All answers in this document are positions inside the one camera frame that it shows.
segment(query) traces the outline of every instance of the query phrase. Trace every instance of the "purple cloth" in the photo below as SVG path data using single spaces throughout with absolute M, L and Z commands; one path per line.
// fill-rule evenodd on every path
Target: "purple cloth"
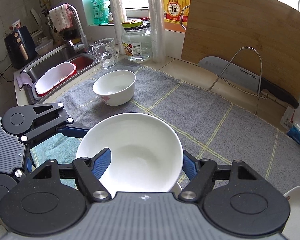
M 29 87 L 33 87 L 33 82 L 32 79 L 30 78 L 30 76 L 26 73 L 20 73 L 20 75 L 18 75 L 16 77 L 16 80 L 18 82 L 19 88 L 20 90 L 23 88 L 24 85 L 28 85 Z

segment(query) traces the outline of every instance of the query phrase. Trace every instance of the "food label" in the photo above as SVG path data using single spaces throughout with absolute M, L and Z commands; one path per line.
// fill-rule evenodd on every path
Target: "food label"
M 164 21 L 180 24 L 181 11 L 190 4 L 190 0 L 163 0 Z M 183 12 L 182 22 L 188 21 L 189 8 Z
M 141 52 L 141 42 L 138 43 L 122 43 L 124 46 L 124 51 L 129 57 L 138 57 L 142 55 Z
M 91 0 L 93 16 L 95 19 L 108 17 L 109 10 L 106 9 L 109 7 L 108 3 L 109 1 Z

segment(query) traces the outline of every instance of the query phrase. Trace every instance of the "plastic wrap roll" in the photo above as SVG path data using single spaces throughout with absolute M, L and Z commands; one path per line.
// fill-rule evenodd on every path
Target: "plastic wrap roll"
M 124 47 L 121 42 L 121 36 L 124 34 L 124 28 L 121 23 L 127 20 L 126 8 L 122 5 L 122 0 L 109 0 L 112 12 L 115 36 L 117 37 L 119 53 L 125 55 Z
M 152 54 L 155 63 L 163 63 L 166 58 L 164 38 L 163 0 L 149 1 L 149 17 L 152 38 Z

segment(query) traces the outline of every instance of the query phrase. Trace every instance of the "faucet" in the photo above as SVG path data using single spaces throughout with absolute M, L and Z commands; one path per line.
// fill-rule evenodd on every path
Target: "faucet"
M 73 44 L 71 41 L 68 41 L 68 43 L 74 49 L 75 53 L 78 53 L 79 51 L 87 52 L 88 48 L 89 48 L 89 44 L 88 44 L 87 36 L 83 32 L 83 28 L 82 28 L 82 25 L 80 23 L 80 19 L 79 19 L 77 10 L 72 5 L 68 5 L 68 9 L 70 11 L 72 11 L 72 13 L 74 15 L 74 21 L 75 21 L 75 24 L 77 25 L 79 35 L 80 35 L 80 42 L 79 43 Z M 51 20 L 50 16 L 48 15 L 47 16 L 47 22 L 49 22 L 50 20 Z

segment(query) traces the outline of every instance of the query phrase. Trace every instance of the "white towel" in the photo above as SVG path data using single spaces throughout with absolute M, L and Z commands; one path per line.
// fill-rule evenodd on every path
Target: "white towel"
M 68 9 L 68 5 L 66 3 L 49 11 L 49 16 L 57 32 L 73 26 L 71 19 L 72 12 Z

